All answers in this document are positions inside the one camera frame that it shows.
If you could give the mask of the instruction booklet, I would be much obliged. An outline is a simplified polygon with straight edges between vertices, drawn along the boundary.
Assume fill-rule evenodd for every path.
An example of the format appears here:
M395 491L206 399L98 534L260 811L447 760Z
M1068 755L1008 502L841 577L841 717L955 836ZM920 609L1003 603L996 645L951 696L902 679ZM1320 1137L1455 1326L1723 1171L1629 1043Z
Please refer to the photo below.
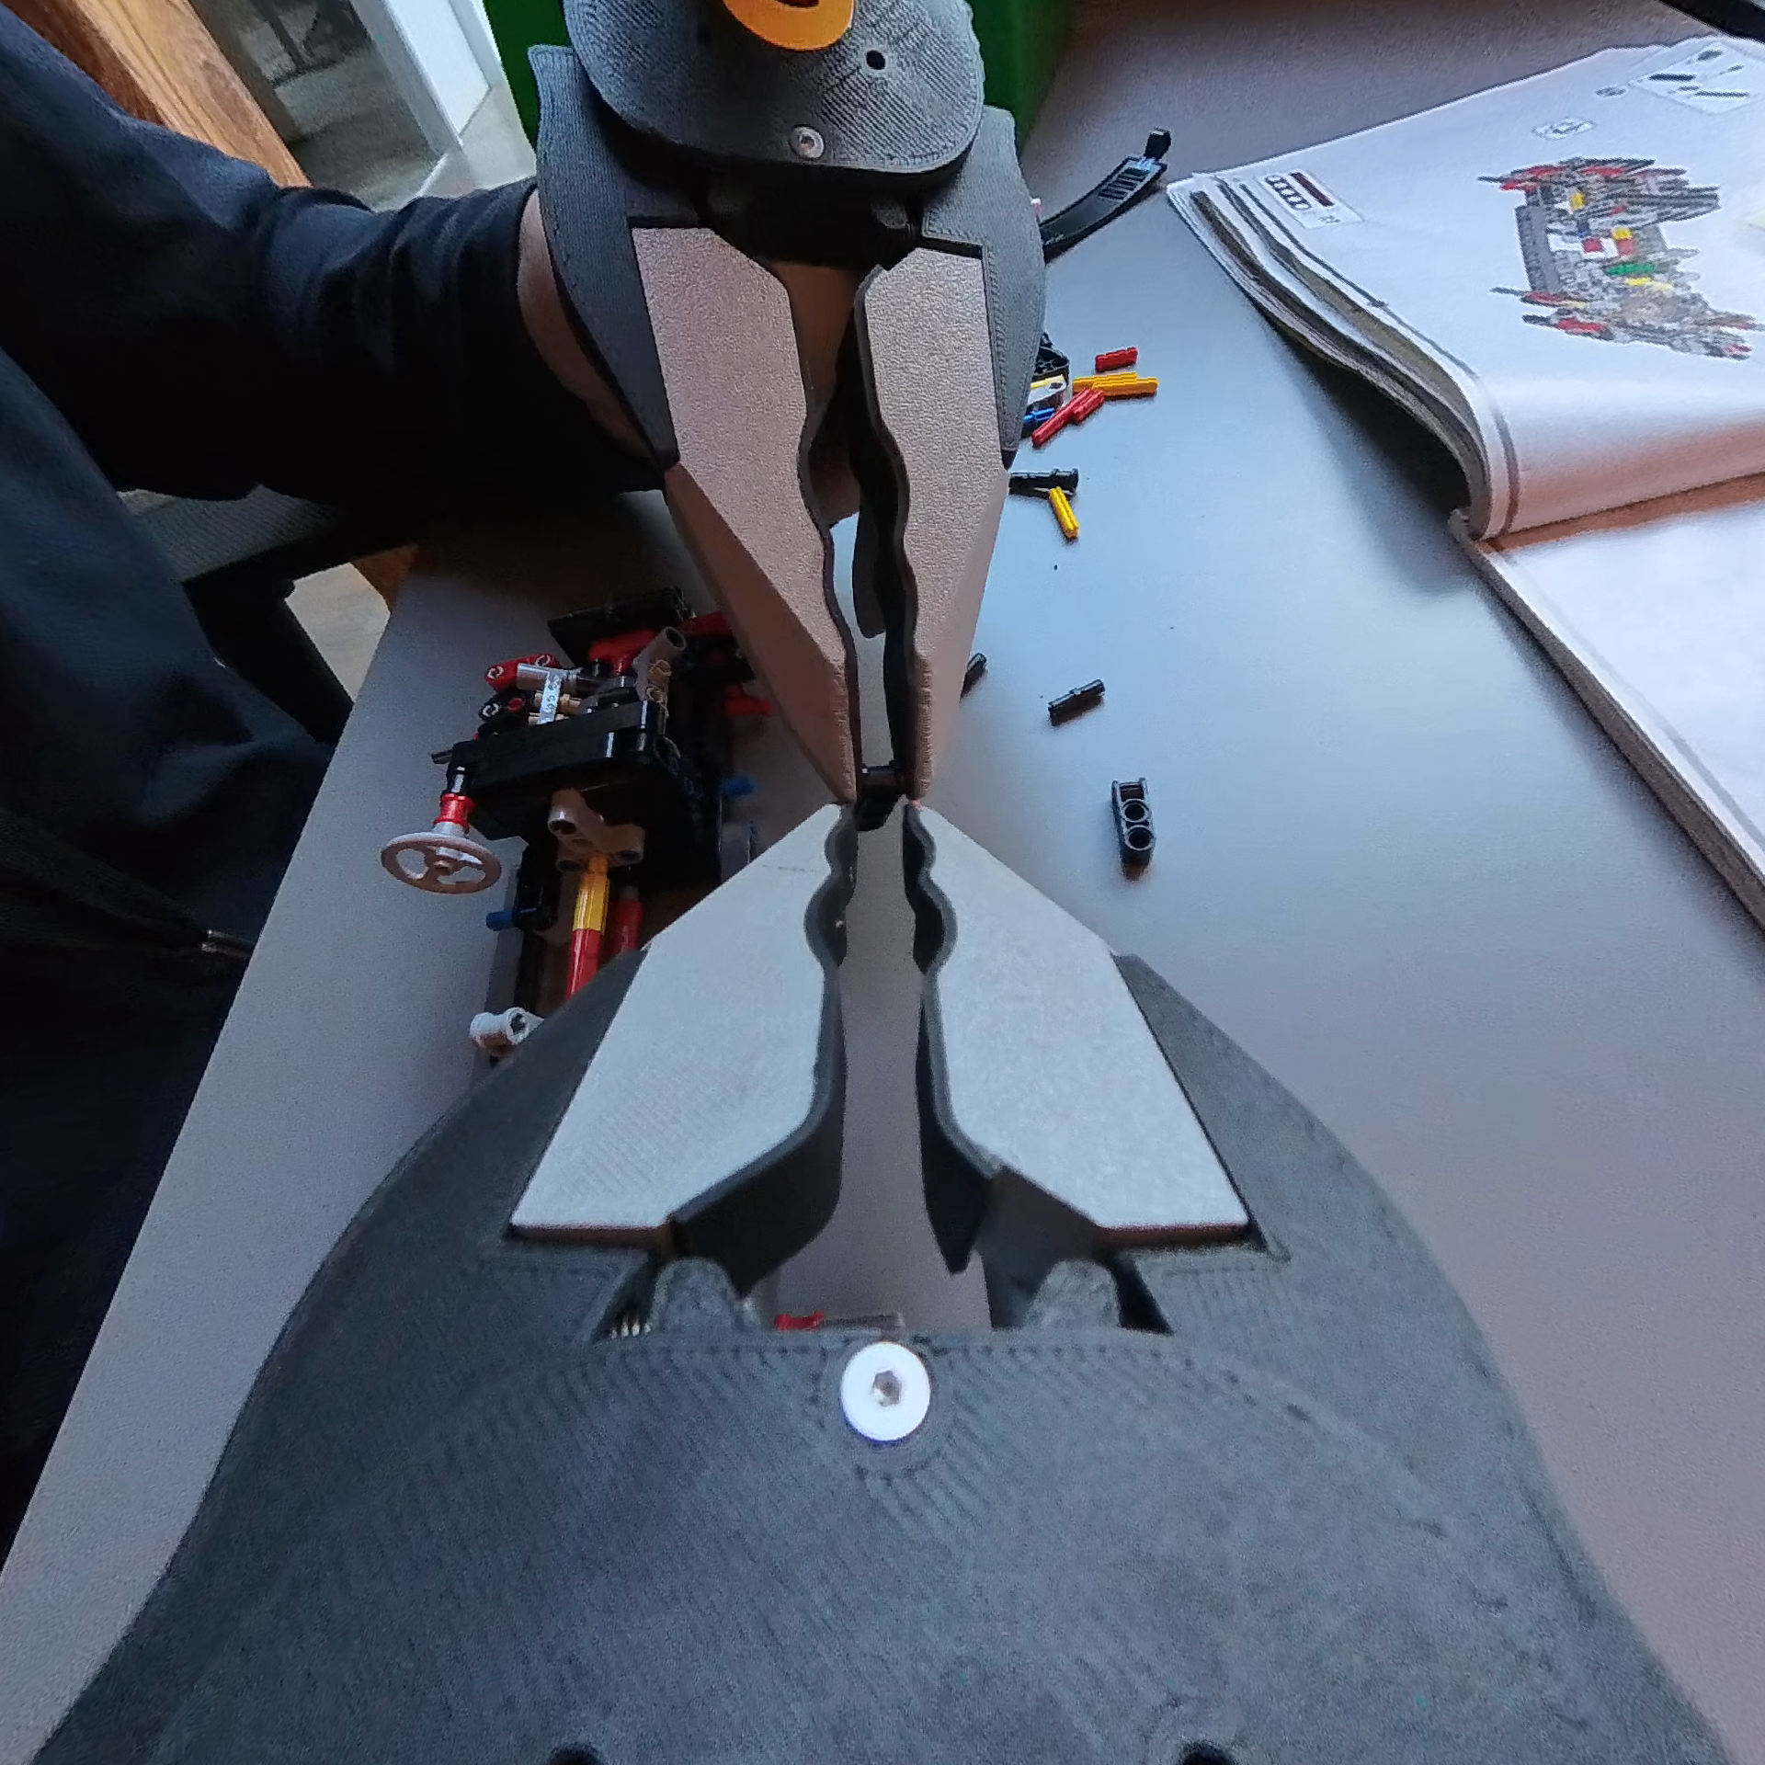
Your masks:
M1616 49L1168 196L1458 458L1451 527L1763 913L1763 58Z

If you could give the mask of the person's left forearm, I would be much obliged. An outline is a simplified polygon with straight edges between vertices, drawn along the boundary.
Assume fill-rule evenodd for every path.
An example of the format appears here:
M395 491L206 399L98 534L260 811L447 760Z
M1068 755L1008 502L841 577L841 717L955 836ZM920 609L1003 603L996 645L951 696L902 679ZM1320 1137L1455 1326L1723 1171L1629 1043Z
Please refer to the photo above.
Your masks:
M657 485L541 361L530 183L371 213L139 122L13 12L3 354L120 489L417 515Z

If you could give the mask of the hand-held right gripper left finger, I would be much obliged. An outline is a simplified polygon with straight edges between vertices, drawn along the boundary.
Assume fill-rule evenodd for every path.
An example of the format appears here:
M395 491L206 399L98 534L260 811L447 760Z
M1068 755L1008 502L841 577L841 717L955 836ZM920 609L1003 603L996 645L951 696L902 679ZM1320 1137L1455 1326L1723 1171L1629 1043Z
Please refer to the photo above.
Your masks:
M649 942L514 1233L705 1258L746 1292L824 1229L853 860L853 816L819 808Z

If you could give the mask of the wooden furniture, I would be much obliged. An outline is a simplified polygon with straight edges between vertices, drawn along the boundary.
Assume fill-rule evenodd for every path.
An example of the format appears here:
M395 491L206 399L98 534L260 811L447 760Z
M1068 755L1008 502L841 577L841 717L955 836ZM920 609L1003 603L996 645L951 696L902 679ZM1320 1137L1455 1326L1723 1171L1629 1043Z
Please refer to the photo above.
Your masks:
M187 1L9 1L127 113L307 184L245 80Z

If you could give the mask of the person's left hand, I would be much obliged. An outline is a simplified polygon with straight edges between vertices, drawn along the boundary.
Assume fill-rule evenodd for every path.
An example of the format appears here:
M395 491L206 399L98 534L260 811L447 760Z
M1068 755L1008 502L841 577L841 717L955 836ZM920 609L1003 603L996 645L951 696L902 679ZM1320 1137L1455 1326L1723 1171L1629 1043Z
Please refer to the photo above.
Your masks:
M516 298L525 331L555 379L587 405L592 423L620 450L654 464L656 455L640 429L620 405L582 344L572 308L559 289L536 190L528 194L521 209Z

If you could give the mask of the toy brick model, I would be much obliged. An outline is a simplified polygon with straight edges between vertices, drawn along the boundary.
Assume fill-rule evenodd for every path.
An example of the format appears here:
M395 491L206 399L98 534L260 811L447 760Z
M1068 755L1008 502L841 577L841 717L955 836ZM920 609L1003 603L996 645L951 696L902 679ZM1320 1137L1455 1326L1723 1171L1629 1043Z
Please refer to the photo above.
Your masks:
M705 890L756 847L730 805L735 736L773 715L720 612L672 590L566 613L549 647L486 670L473 737L432 760L429 828L383 847L424 893L512 882L487 927L514 947L508 1006L549 1014L639 949L654 917Z

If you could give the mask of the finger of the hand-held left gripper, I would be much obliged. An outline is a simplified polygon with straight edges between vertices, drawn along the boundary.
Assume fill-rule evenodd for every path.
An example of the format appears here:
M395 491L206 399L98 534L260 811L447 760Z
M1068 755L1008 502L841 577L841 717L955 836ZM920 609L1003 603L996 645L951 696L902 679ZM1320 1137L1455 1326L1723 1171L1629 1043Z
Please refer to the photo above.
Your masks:
M806 392L786 285L715 231L636 227L676 436L666 498L719 607L839 802L858 798L853 645L802 487Z
M903 588L888 717L920 802L955 730L1003 515L1003 453L982 260L918 248L854 298L868 418L894 494L885 561Z

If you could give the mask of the heap of small toy pins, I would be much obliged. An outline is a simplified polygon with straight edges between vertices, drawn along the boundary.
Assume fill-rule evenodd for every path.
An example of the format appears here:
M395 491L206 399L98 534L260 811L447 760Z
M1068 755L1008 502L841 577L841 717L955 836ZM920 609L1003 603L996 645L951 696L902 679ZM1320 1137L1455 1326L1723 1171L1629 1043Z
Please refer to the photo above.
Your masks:
M1141 361L1136 344L1098 349L1090 359L1072 359L1048 338L1037 344L1029 394L1022 418L1022 442L1029 463L1007 474L1007 494L1043 505L1061 540L1079 535L1079 469L1053 453L1112 405L1149 403L1158 377Z

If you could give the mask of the grey chair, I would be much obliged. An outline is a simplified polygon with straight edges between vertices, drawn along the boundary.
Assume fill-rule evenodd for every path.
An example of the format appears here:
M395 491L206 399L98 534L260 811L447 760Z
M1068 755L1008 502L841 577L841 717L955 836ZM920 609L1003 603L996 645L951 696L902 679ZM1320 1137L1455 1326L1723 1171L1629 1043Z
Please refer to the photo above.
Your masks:
M350 696L299 626L289 595L341 562L390 588L413 554L401 526L263 487L235 501L123 491L121 505L167 554L218 658L333 746Z

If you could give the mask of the person's dark clothing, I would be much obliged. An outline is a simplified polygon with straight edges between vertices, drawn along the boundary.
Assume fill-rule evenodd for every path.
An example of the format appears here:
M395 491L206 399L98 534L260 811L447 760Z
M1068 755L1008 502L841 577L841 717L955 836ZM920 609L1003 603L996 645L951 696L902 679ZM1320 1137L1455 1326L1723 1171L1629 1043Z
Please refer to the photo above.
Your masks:
M327 750L48 397L1 409L1 1511L33 1492Z

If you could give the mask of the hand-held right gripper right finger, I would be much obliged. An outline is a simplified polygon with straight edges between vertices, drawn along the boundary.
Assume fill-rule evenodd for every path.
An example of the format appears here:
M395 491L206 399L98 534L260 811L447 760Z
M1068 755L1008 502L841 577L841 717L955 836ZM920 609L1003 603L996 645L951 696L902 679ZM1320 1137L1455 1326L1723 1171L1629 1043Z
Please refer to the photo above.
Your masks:
M1112 947L931 808L903 872L923 973L918 1126L945 1264L1235 1240L1251 1214Z

